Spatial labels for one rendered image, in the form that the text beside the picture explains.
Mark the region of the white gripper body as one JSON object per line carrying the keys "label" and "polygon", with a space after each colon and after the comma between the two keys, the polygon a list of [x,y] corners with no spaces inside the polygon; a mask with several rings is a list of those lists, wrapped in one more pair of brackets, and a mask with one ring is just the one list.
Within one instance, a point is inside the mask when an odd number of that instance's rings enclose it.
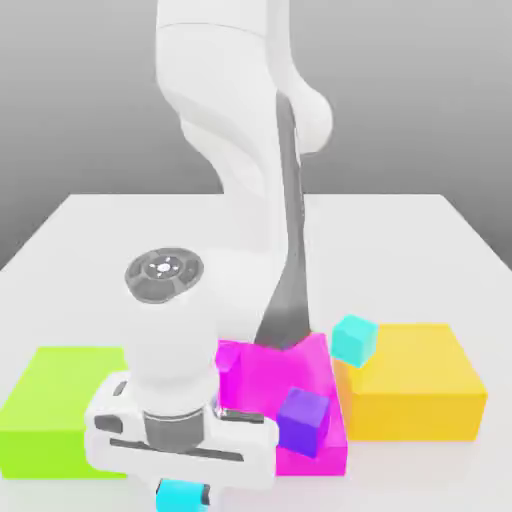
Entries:
{"label": "white gripper body", "polygon": [[275,425],[233,424],[236,439],[207,440],[183,453],[158,451],[142,441],[88,428],[86,459],[95,469],[147,480],[179,480],[220,488],[266,489],[276,475]]}

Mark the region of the small cyan cube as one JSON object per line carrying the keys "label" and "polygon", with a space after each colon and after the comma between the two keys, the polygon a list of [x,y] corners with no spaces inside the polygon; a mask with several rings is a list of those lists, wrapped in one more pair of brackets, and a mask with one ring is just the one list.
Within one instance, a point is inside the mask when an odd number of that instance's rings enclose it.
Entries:
{"label": "small cyan cube", "polygon": [[176,480],[162,480],[156,492],[157,512],[205,512],[203,485]]}

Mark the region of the small purple cube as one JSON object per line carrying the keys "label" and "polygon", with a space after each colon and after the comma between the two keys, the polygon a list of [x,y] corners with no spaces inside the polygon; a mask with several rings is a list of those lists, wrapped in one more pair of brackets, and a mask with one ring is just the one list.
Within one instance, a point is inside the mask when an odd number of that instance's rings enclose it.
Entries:
{"label": "small purple cube", "polygon": [[279,446],[315,458],[324,444],[330,423],[328,397],[292,387],[276,416]]}

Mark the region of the small turquoise cube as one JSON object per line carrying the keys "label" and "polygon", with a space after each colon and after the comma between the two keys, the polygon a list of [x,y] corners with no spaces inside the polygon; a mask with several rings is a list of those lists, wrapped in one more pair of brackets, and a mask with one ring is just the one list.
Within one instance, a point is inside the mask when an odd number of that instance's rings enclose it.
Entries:
{"label": "small turquoise cube", "polygon": [[346,315],[332,329],[331,356],[355,368],[362,368],[375,353],[377,335],[376,323]]}

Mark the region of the large magenta box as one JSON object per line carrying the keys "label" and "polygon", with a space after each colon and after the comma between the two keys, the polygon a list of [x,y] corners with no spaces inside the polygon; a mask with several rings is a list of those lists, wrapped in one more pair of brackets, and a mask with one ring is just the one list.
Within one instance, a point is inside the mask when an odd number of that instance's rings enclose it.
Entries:
{"label": "large magenta box", "polygon": [[277,412],[292,387],[330,400],[330,423],[315,458],[276,448],[279,476],[343,476],[348,443],[326,336],[313,333],[298,345],[279,351],[253,344],[221,341],[216,363],[220,372],[220,404],[228,409],[260,413],[277,422]]}

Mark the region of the large green box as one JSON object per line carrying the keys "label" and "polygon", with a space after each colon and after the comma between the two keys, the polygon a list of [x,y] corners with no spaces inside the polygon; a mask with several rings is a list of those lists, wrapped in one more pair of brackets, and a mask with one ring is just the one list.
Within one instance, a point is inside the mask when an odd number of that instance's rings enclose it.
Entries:
{"label": "large green box", "polygon": [[0,410],[5,479],[123,479],[86,460],[84,414],[100,384],[126,368],[119,347],[40,347]]}

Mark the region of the large yellow box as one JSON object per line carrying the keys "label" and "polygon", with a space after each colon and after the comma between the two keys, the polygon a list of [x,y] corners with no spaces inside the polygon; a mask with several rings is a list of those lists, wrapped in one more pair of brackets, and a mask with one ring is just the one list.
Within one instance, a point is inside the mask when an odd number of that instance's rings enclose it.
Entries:
{"label": "large yellow box", "polygon": [[383,324],[361,368],[332,361],[350,441],[473,441],[487,390],[447,324]]}

